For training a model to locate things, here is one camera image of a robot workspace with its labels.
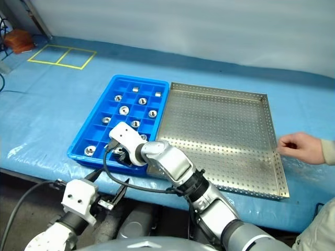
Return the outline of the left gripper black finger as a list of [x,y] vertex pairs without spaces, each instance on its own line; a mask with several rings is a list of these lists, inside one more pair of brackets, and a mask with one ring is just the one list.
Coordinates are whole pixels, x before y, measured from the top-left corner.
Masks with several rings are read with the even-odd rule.
[[100,174],[101,174],[101,169],[97,169],[97,170],[92,171],[88,175],[86,175],[84,177],[84,179],[86,179],[88,181],[91,181],[91,182],[94,182],[94,181],[96,181],[98,179],[98,177],[100,176]]
[[115,194],[114,199],[111,201],[111,204],[113,206],[116,206],[119,201],[124,197],[127,188],[128,188],[128,184],[129,184],[129,178],[125,181],[126,185],[121,185],[117,191],[117,193]]

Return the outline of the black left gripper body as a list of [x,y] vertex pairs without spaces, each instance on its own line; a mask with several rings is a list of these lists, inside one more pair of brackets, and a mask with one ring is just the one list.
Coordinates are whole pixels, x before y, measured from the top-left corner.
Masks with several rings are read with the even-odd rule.
[[91,196],[90,212],[101,212],[103,210],[111,211],[115,205],[114,197],[106,193],[96,193]]

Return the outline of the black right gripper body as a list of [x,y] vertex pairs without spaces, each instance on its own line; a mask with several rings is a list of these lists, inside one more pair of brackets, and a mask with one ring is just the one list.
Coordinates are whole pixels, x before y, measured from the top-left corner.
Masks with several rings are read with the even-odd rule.
[[123,145],[118,144],[115,147],[115,159],[119,164],[131,167],[133,163],[130,160],[129,153],[126,151]]

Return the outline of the person's bare hand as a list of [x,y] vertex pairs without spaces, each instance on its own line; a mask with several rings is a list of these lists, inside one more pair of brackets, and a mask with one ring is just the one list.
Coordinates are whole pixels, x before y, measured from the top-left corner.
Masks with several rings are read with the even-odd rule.
[[307,164],[326,163],[321,139],[303,132],[282,136],[278,141],[277,151],[281,155],[296,158]]

